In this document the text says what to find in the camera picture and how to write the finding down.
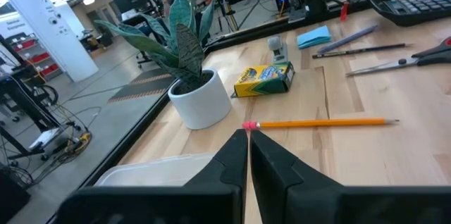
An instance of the yellow box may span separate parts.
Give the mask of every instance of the yellow box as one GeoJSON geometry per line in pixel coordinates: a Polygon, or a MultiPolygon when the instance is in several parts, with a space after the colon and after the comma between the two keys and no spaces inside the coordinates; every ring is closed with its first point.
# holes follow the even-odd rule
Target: yellow box
{"type": "Polygon", "coordinates": [[[246,68],[235,83],[232,97],[253,97],[288,92],[295,69],[291,62],[246,68]]]}

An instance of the soil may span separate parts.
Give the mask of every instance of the soil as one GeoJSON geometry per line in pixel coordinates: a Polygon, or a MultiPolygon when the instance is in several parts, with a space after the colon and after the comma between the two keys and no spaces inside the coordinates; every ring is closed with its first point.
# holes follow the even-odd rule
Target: soil
{"type": "Polygon", "coordinates": [[[188,84],[186,84],[185,82],[181,82],[180,84],[177,85],[177,87],[175,87],[173,89],[173,94],[179,95],[179,94],[188,94],[190,92],[195,91],[196,89],[199,89],[200,87],[202,87],[203,85],[205,85],[205,83],[207,83],[208,81],[210,81],[210,79],[213,77],[213,73],[210,72],[206,72],[206,73],[202,73],[201,75],[201,85],[198,87],[191,87],[188,84]]]}

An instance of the white pot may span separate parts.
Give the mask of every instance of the white pot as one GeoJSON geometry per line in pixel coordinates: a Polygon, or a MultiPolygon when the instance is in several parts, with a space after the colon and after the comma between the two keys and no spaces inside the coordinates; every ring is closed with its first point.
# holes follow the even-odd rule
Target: white pot
{"type": "Polygon", "coordinates": [[[214,69],[204,69],[202,72],[213,73],[210,81],[202,87],[187,94],[174,94],[174,89],[181,83],[178,80],[168,94],[186,127],[193,130],[204,129],[221,121],[232,107],[218,72],[214,69]]]}

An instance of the red object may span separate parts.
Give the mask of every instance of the red object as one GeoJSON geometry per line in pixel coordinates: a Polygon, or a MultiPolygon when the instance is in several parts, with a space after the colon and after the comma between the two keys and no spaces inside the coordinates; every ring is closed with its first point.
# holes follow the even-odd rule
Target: red object
{"type": "Polygon", "coordinates": [[[35,44],[35,40],[34,40],[34,39],[25,41],[25,42],[22,43],[22,48],[19,48],[19,47],[16,45],[16,46],[14,47],[14,51],[20,51],[21,49],[28,48],[28,47],[30,47],[30,46],[33,46],[34,44],[35,44]]]}
{"type": "Polygon", "coordinates": [[[47,52],[44,52],[43,54],[34,56],[31,58],[31,61],[33,63],[39,63],[40,61],[43,61],[44,59],[50,57],[50,55],[47,52]]]}
{"type": "Polygon", "coordinates": [[[52,71],[54,71],[54,70],[58,70],[59,67],[58,67],[58,65],[53,64],[53,65],[50,66],[50,68],[51,68],[52,71]]]}
{"type": "Polygon", "coordinates": [[[347,18],[347,8],[350,6],[349,3],[345,2],[345,4],[341,8],[340,20],[342,22],[346,21],[347,18]]]}
{"type": "Polygon", "coordinates": [[[51,73],[53,70],[51,69],[51,66],[49,66],[48,68],[45,68],[44,70],[41,71],[41,73],[43,75],[48,75],[49,73],[51,73]]]}

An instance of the ceiling light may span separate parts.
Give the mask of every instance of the ceiling light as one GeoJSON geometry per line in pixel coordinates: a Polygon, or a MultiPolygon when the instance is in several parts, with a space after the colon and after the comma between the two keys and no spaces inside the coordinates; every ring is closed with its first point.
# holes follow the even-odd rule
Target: ceiling light
{"type": "Polygon", "coordinates": [[[83,4],[84,5],[90,5],[90,4],[93,4],[95,2],[95,0],[83,0],[83,4]]]}

